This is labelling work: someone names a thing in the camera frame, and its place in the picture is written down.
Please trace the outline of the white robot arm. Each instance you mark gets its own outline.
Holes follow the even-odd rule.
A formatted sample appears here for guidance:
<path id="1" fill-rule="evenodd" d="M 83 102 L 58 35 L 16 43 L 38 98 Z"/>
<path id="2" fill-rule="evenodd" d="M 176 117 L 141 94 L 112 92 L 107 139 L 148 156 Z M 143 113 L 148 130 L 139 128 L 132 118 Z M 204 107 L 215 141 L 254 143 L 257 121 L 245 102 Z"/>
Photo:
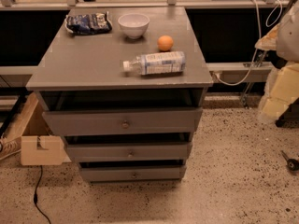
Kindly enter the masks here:
<path id="1" fill-rule="evenodd" d="M 274 51 L 286 61 L 269 73 L 264 96 L 259 103 L 258 119 L 261 123 L 274 123 L 299 98 L 299 6 L 295 4 L 255 44 L 256 49 Z"/>

